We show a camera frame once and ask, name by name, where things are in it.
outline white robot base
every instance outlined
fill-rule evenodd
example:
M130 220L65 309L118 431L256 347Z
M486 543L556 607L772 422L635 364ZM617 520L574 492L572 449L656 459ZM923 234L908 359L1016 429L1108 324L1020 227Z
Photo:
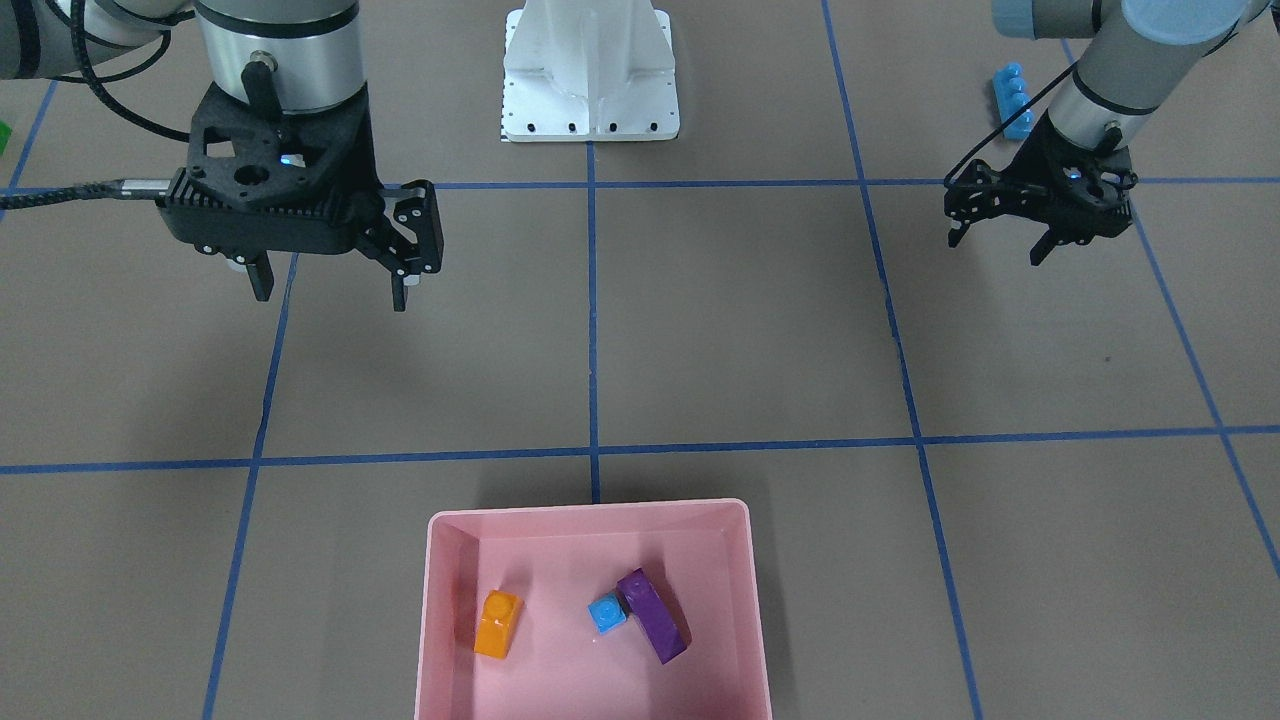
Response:
M503 141L680 133L671 17L649 0L529 0L506 35Z

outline gray robot arm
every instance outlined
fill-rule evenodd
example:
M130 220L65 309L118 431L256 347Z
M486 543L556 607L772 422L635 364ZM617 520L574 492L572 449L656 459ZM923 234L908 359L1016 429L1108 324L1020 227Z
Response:
M160 37L173 13L186 5L10 0L0 9L14 15L13 23L0 17L0 78L79 70L113 111L187 142L187 164L172 179L109 181L8 196L0 197L0 208L154 200L177 240L242 266L260 301L270 299L275 282L269 251L357 250L390 273L393 307L404 310L406 286L440 270L443 238L431 183L387 187L378 178L358 3L192 3L214 85L196 109L189 133L128 110L92 69Z
M87 46L93 63L159 40L188 0L88 3ZM51 78L76 72L70 0L10 0L0 4L0 79Z
M945 211L955 247L998 215L1048 225L1039 265L1061 245L1116 237L1133 222L1129 143L1190 69L1261 17L1271 0L995 0L996 27L1014 37L1092 37L1014 160L948 174Z

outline pink plastic container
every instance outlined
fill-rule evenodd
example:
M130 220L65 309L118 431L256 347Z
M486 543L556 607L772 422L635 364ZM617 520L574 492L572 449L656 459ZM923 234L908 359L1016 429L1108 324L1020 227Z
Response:
M689 650L667 665L589 602L644 568ZM506 660L472 652L490 589L525 601ZM746 505L440 512L428 530L416 720L772 720Z

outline blue tape line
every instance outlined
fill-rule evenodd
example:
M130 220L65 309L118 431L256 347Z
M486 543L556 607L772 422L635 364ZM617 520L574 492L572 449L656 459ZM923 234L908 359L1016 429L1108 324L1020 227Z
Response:
M1280 177L1142 178L1143 184L1280 184Z
M244 501L241 503L239 525L236 528L236 547L232 551L232 565L227 574L227 594L223 596L223 614L218 620L218 639L214 643L214 659L209 667L209 685L205 689L205 708L202 720L212 720L214 703L218 701L218 684L223 675L223 660L227 655L227 637L232 626L232 611L236 607L236 591L239 587L241 562L244 560L244 541L248 537L250 518L253 512L253 496L257 492L257 474L262 448L266 445L266 428L271 421L271 401L275 395L275 380L280 369L280 356L284 352L284 333L289 327L289 300L293 297L293 281L298 274L298 254L289 259L289 278L284 284L284 297L280 300L280 316L275 324L275 345L271 348L271 365L266 373L266 388L262 391L262 419L257 425L253 441L253 460L244 482Z
M1231 425L1224 428L1230 436L1274 436L1280 434L1280 425Z
M932 436L922 438L924 445L997 445L1016 442L1076 442L1137 439L1165 437L1217 436L1217 428L1146 428L1132 430L1068 430L1048 433L995 433L979 436Z
M1244 496L1244 503L1249 509L1249 514L1253 516L1253 524L1258 529L1258 536L1262 538L1262 546L1267 551L1267 556L1271 559L1271 569L1275 570L1276 578L1280 578L1280 553L1276 551L1275 539L1271 537L1271 530L1267 528L1266 519L1262 518L1262 511L1258 509L1257 498L1253 495L1253 488L1249 487L1249 479L1244 474L1244 468L1240 465L1239 457L1235 455L1235 446L1231 443L1231 436L1226 430L1226 425L1222 423L1222 415L1219 411L1217 402L1213 400L1213 393L1210 391L1208 380L1204 379L1204 372L1201 368L1199 357L1196 355L1196 348L1192 346L1190 334L1187 332L1187 325L1183 324L1183 318L1178 313L1178 305L1174 302L1174 295L1169 290L1169 283L1165 281L1165 273L1160 269L1160 263L1156 260L1156 251L1151 245L1151 238L1147 236L1147 228L1142 223L1142 217L1138 210L1134 209L1133 224L1138 229L1138 238L1142 241L1142 249L1147 254L1147 261L1151 264L1151 272L1156 275L1156 284L1160 286L1160 295L1165 299L1165 306L1169 309L1169 315L1174 320L1174 328L1178 329L1178 338L1183 343L1183 351L1187 352L1187 360L1190 363L1192 373L1196 375L1196 382L1199 384L1201 393L1204 396L1204 404L1208 406L1210 416L1213 418L1213 425L1217 429L1219 436L1222 439L1222 450L1226 451L1226 457L1231 462L1231 471L1235 473L1235 480L1240 486L1240 493Z
M296 455L264 457L262 468L308 468L316 465L390 465L399 462L454 462L463 460L517 460L530 457L585 457L590 447L545 447L527 450L442 450L435 452L383 452L376 455Z
M707 181L602 181L602 190L650 190L650 188L698 188L698 187L852 187L852 178L836 179L707 179Z
M586 190L585 182L436 182L435 190Z
M928 446L950 445L1014 445L1033 442L1091 442L1171 437L1213 437L1280 434L1280 425L1235 425L1217 428L1138 428L1130 430L1065 430L1043 433L992 433L974 436L922 436ZM678 455L698 452L754 452L769 450L838 450L859 447L911 447L914 437L778 439L742 442L694 442L657 445L602 445L599 455ZM539 457L590 457L591 448L530 447L515 450L442 450L431 452L385 452L370 455L288 455L262 457L260 468L307 468L321 465L389 465L408 462L453 462L468 460L518 460ZM76 473L123 473L147 470L247 469L251 459L221 460L155 460L138 462L68 462L46 465L0 465L0 475L58 475Z
M588 404L591 434L591 502L600 502L600 387L599 387L599 296L596 293L598 275L595 263L596 214L595 214L595 143L586 143L586 256L588 256L588 304L590 309L590 341L588 342Z
M831 19L831 4L822 0L823 19L827 23L827 41L831 46L831 60L836 70L836 82L840 87L840 101L845 110L845 124L849 129L849 145L854 152L854 168L858 172L859 191L863 196L863 210L867 214L867 229L870 233L872 251L876 255L876 272L884 288L884 310L888 314L890 331L893 336L893 345L897 348L899 369L902 374L902 396L906 400L908 416L911 420L911 437L915 445L916 457L920 464L920 477L924 480L924 493L929 503L929 518L933 523L933 539L938 547L938 562L942 566L942 579L947 591L947 602L951 606L951 620L955 625L956 644L960 650L960 662L964 666L965 684L969 689L969 703L973 708L974 720L982 720L982 700L978 694L978 679L973 669L973 659L969 653L969 635L965 630L964 614L960 610L960 597L956 592L955 578L951 573L951 553L947 551L946 533L942 529L942 515L938 511L937 497L933 492L933 477L929 470L929 459L920 432L920 418L915 405L915 395L911 389L911 374L906 363L906 351L902 346L902 336L899 332L897 314L893 310L893 293L888 282L888 272L884 268L884 255L881 247L879 231L876 225L876 213L872 208L870 187L867 184L867 172L863 167L861 147L858 142L858 128L854 123L854 111L849 104L849 90L845 83L845 72L840 60L840 46L836 41L836 28Z
M63 475L74 473L133 473L150 470L246 469L248 459L221 460L143 460L136 462L58 462L41 465L0 465L0 475Z
M847 447L911 447L915 438L777 439L759 442L680 442L664 445L605 445L600 455L681 455L699 452L759 452L768 450L838 450Z
M18 164L13 167L13 174L9 176L9 191L17 190L18 183L22 181L22 173L27 169L27 160L31 159L31 150L36 146L36 136L40 135L40 127L45 124L45 115L49 113L49 105L54 101L54 92L56 91L58 81L49 81L45 97L40 101L40 109L36 110L36 119L31 122L31 131L27 132L27 141L22 143ZM4 217L5 211L0 210L0 222L4 220Z
M236 589L239 585L241 561L244 559L244 538L248 536L248 521L253 512L253 495L257 492L257 466L248 470L244 483L244 500L241 503L239 525L236 528L236 547L232 550L232 568L227 577L227 594L223 596L223 614L218 620L218 639L214 643L214 660L209 669L209 685L205 688L205 707L202 720L212 720L214 702L218 700L218 683L223 676L223 657L227 653L227 634L232 625L232 610L236 607Z
M919 184L942 184L942 178L881 178L881 179L868 179L865 184L870 186L888 186L888 187L902 187L902 186L919 186Z

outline blue lego block on floor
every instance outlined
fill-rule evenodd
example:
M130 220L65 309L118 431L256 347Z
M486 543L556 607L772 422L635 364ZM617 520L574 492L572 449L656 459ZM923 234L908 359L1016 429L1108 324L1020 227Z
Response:
M1000 106L1000 122L1004 123L1019 108L1030 102L1027 95L1027 79L1023 78L1023 67L1018 63L1009 63L1004 69L991 78L996 88L996 105ZM1009 140L1027 140L1036 124L1036 113L1027 110L1012 124L1005 128L1005 137Z
M595 620L595 629L602 635L627 621L627 612L622 609L622 602L618 601L617 593L611 592L588 605L586 609L591 614L591 620Z

